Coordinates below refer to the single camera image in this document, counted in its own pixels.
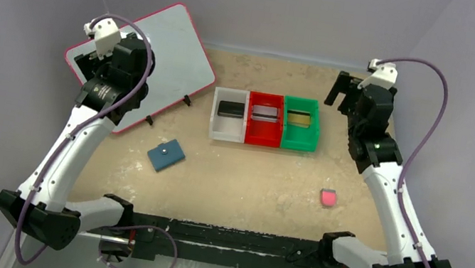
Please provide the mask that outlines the silver card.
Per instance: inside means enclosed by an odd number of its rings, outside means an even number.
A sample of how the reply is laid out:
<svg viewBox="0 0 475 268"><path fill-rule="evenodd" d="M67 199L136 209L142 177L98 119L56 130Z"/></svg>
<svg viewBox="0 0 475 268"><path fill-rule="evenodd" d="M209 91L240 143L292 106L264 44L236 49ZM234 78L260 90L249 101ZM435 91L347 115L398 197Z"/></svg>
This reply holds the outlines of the silver card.
<svg viewBox="0 0 475 268"><path fill-rule="evenodd" d="M261 122L276 123L279 116L279 110L276 107L262 105L253 105L251 110L251 119Z"/></svg>

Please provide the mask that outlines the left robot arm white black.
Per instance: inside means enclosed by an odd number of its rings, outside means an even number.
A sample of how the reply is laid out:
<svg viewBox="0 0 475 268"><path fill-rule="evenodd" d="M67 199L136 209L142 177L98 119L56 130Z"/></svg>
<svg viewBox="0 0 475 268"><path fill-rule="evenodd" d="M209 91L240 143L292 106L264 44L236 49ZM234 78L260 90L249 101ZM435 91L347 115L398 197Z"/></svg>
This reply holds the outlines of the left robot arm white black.
<svg viewBox="0 0 475 268"><path fill-rule="evenodd" d="M0 211L14 226L15 241L29 235L44 246L62 250L79 232L129 222L132 204L115 195L69 202L78 176L100 143L148 93L139 85L152 72L152 50L128 33L81 88L61 135L38 168L17 191L0 191Z"/></svg>

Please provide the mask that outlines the blue card holder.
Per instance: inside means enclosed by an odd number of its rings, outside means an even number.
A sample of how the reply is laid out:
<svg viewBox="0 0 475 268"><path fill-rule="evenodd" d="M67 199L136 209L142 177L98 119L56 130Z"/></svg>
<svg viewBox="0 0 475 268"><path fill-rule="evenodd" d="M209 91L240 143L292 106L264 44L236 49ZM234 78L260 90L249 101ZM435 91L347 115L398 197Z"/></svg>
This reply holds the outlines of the blue card holder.
<svg viewBox="0 0 475 268"><path fill-rule="evenodd" d="M177 139L162 143L149 150L147 154L155 172L160 172L186 158Z"/></svg>

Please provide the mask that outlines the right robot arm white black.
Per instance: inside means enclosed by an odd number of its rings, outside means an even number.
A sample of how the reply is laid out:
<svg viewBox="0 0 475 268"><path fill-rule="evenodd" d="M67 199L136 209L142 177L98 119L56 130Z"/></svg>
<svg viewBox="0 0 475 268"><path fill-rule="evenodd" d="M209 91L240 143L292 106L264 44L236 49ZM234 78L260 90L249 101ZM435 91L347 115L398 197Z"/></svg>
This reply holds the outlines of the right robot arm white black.
<svg viewBox="0 0 475 268"><path fill-rule="evenodd" d="M328 232L321 238L318 257L349 268L452 268L449 260L437 258L423 234L401 178L402 156L388 132L396 89L360 89L359 81L341 71L324 104L332 105L344 95L337 109L348 119L348 151L373 196L387 252L370 249L352 232Z"/></svg>

